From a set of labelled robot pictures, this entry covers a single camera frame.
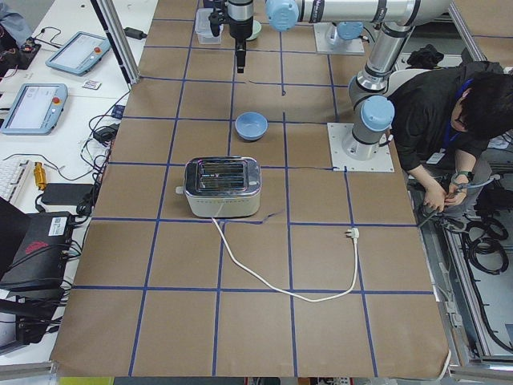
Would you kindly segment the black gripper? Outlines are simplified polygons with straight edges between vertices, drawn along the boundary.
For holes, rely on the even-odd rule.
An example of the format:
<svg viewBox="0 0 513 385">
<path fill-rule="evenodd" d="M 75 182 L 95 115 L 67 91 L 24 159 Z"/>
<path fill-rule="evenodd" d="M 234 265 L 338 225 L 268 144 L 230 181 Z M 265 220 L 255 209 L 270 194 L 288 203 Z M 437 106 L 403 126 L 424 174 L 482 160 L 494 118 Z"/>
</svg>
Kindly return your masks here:
<svg viewBox="0 0 513 385">
<path fill-rule="evenodd" d="M 212 35 L 220 34 L 220 26 L 229 25 L 235 41 L 236 71 L 242 74 L 246 64 L 246 41 L 252 35 L 253 0 L 214 1 L 210 14 Z"/>
</svg>

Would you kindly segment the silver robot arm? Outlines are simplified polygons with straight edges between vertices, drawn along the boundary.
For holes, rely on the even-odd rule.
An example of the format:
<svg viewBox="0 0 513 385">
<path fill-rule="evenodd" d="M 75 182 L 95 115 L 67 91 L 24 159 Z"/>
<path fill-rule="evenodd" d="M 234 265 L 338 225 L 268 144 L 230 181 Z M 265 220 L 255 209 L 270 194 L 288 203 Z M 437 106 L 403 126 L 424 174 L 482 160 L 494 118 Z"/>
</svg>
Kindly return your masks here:
<svg viewBox="0 0 513 385">
<path fill-rule="evenodd" d="M 359 39 L 363 29 L 363 22 L 339 22 L 336 26 L 337 36 L 345 41 Z"/>
<path fill-rule="evenodd" d="M 415 26 L 446 12 L 448 1 L 267 1 L 265 13 L 277 31 L 299 22 L 372 22 L 381 26 L 365 67 L 349 84 L 355 110 L 351 133 L 341 142 L 356 160 L 369 160 L 394 118 L 392 103 L 383 96 L 390 72 Z"/>
</svg>

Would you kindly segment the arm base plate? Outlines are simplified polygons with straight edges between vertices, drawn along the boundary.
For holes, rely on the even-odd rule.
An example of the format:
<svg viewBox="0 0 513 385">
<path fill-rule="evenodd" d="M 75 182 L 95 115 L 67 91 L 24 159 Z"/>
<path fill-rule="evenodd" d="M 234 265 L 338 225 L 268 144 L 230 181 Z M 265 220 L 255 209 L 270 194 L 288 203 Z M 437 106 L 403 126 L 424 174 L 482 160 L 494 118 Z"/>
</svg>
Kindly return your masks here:
<svg viewBox="0 0 513 385">
<path fill-rule="evenodd" d="M 314 37 L 317 53 L 325 55 L 356 55 L 365 54 L 362 38 L 345 41 L 337 36 L 337 23 L 320 22 L 314 25 Z"/>
<path fill-rule="evenodd" d="M 332 168 L 347 172 L 394 172 L 394 165 L 383 132 L 376 144 L 354 139 L 353 124 L 327 123 Z"/>
</svg>

